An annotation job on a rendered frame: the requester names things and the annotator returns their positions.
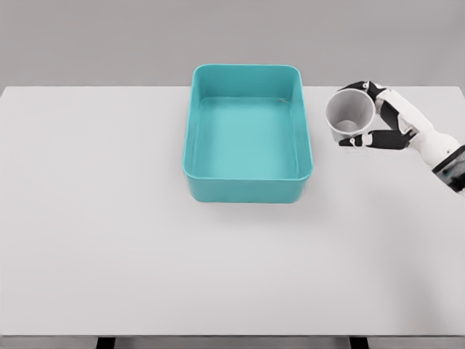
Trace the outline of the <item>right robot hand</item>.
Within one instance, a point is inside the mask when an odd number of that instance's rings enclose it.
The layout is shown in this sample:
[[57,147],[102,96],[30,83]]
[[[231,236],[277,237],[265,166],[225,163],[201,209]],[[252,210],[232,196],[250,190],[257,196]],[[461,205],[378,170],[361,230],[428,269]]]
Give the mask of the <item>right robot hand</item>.
[[345,86],[345,89],[357,89],[369,96],[375,105],[376,114],[389,128],[346,136],[339,141],[340,146],[402,150],[409,146],[416,135],[433,129],[432,123],[423,113],[389,87],[372,81],[358,81]]

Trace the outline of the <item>white paper cup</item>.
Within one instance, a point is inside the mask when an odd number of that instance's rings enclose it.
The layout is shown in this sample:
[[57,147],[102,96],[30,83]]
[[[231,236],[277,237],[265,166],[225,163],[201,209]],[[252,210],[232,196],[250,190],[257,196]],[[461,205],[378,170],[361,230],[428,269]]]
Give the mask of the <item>white paper cup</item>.
[[341,89],[326,103],[324,116],[335,142],[361,135],[372,124],[376,106],[359,89]]

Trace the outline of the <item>teal plastic basket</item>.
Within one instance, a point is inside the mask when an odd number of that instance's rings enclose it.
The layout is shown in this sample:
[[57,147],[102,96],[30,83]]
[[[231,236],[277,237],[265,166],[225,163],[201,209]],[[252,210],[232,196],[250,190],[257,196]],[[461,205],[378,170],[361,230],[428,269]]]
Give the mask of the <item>teal plastic basket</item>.
[[182,169],[200,202],[290,204],[313,171],[291,65],[204,64],[192,77]]

